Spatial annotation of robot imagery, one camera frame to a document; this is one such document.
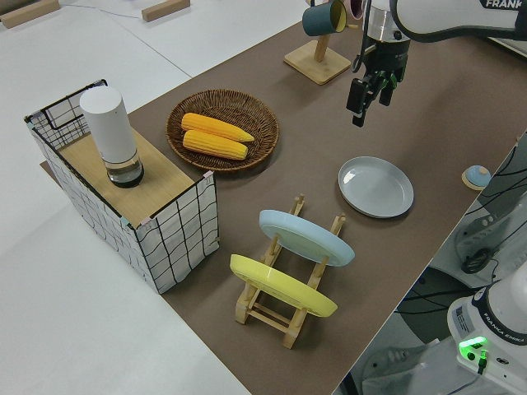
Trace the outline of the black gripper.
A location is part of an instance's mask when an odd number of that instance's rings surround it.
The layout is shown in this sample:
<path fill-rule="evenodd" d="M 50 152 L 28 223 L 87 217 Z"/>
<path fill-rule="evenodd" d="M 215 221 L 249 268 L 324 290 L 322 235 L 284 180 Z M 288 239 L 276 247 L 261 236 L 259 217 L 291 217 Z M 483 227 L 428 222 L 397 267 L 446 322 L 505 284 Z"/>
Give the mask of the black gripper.
<path fill-rule="evenodd" d="M 375 39 L 366 40 L 364 64 L 366 76 L 380 72 L 377 86 L 379 103 L 389 106 L 398 82 L 404 77 L 408 60 L 410 40 L 384 42 Z M 347 98 L 347 109 L 352 112 L 352 123 L 362 127 L 369 107 L 370 78 L 354 78 Z"/>

